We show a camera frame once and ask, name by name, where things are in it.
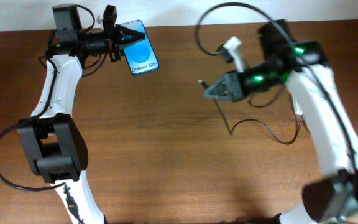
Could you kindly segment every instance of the blue phone screen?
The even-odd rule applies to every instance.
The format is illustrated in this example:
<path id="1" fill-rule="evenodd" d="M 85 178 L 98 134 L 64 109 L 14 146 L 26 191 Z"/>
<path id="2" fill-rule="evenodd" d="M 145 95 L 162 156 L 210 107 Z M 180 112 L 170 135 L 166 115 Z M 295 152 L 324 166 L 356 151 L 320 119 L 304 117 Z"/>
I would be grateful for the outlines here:
<path id="1" fill-rule="evenodd" d="M 136 20 L 121 25 L 145 34 L 144 40 L 124 48 L 125 57 L 131 73 L 138 75 L 158 69 L 159 64 L 142 21 Z"/>

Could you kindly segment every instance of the smartphone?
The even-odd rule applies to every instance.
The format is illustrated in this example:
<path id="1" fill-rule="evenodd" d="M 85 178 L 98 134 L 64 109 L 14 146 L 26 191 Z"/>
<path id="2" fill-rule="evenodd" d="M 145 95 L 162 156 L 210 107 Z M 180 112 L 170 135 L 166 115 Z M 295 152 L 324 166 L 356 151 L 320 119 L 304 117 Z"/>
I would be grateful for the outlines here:
<path id="1" fill-rule="evenodd" d="M 121 25 L 145 34 L 144 40 L 126 47 L 123 50 L 131 73 L 133 75 L 140 75 L 145 72 L 157 70 L 160 65 L 158 64 L 152 44 L 144 29 L 143 22 L 141 20 L 136 20 Z"/>

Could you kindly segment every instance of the green led light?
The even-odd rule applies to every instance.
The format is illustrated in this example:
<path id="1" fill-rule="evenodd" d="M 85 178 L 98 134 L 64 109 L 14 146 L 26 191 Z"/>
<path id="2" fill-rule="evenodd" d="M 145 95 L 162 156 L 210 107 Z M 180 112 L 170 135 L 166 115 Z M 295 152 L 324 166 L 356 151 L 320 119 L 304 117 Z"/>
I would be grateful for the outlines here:
<path id="1" fill-rule="evenodd" d="M 264 78 L 262 76 L 260 76 L 260 75 L 257 75 L 257 76 L 254 77 L 254 80 L 258 81 L 258 82 L 262 81 L 263 79 Z"/>
<path id="2" fill-rule="evenodd" d="M 298 53 L 301 53 L 301 54 L 303 54 L 303 52 L 305 52 L 305 50 L 300 47 L 295 47 L 295 51 Z"/>

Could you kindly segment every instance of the white robotic arm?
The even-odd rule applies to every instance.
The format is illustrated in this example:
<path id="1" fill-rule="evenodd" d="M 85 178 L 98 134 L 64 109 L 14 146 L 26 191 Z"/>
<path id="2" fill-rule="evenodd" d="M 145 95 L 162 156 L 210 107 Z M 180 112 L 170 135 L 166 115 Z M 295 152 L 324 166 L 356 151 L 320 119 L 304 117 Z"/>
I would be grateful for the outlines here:
<path id="1" fill-rule="evenodd" d="M 40 119 L 53 118 L 58 113 L 72 115 L 76 86 L 83 74 L 81 63 L 76 56 L 56 55 L 51 60 L 56 65 L 58 73 L 50 107 Z M 39 114 L 45 107 L 52 79 L 53 66 L 50 62 L 47 62 L 47 77 L 44 88 L 39 103 L 32 112 L 32 116 Z M 74 224 L 81 222 L 107 224 L 106 218 L 94 201 L 85 170 L 80 172 L 77 181 L 71 179 L 57 180 L 51 185 L 61 183 L 65 183 L 64 187 L 55 188 L 55 190 Z"/>
<path id="2" fill-rule="evenodd" d="M 356 153 L 358 169 L 358 137 L 347 117 L 345 109 L 339 99 L 334 83 L 334 74 L 329 67 L 313 65 L 311 68 L 331 96 L 341 119 L 351 137 Z M 297 100 L 303 112 L 305 123 L 308 126 L 319 160 L 320 171 L 323 177 L 337 175 L 340 170 L 354 173 L 351 159 L 341 127 L 327 100 L 313 82 L 314 78 L 307 68 L 302 72 L 292 72 L 285 82 L 288 91 Z M 280 216 L 281 224 L 315 224 L 310 218 L 302 202 L 293 209 Z"/>
<path id="3" fill-rule="evenodd" d="M 280 23 L 287 29 L 284 21 Z M 219 54 L 226 62 L 234 61 L 237 69 L 207 87 L 204 95 L 240 101 L 251 93 L 285 84 L 295 99 L 295 112 L 303 115 L 310 130 L 324 179 L 307 185 L 303 189 L 303 201 L 280 215 L 279 222 L 314 224 L 349 217 L 358 212 L 358 137 L 339 99 L 333 71 L 317 42 L 297 43 L 294 49 L 272 31 L 275 28 L 270 24 L 261 28 L 267 61 L 252 68 L 244 69 L 246 63 L 237 50 L 240 41 L 230 38 L 227 42 L 230 44 L 224 44 Z M 305 66 L 300 57 L 309 65 Z"/>

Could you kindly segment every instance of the white wall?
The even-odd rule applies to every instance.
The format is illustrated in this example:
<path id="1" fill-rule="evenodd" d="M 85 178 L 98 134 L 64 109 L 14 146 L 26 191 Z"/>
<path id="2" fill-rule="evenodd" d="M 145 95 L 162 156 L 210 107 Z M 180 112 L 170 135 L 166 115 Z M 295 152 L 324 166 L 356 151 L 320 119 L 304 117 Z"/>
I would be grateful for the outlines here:
<path id="1" fill-rule="evenodd" d="M 145 26 L 194 25 L 203 11 L 230 0 L 0 0 L 1 30 L 39 30 L 55 27 L 52 6 L 77 3 L 101 15 L 107 4 L 117 6 L 118 23 L 141 19 Z M 240 0 L 260 7 L 276 19 L 325 21 L 358 19 L 358 0 Z M 80 9 L 84 27 L 91 18 Z M 264 21 L 256 13 L 236 7 L 219 9 L 206 24 Z"/>

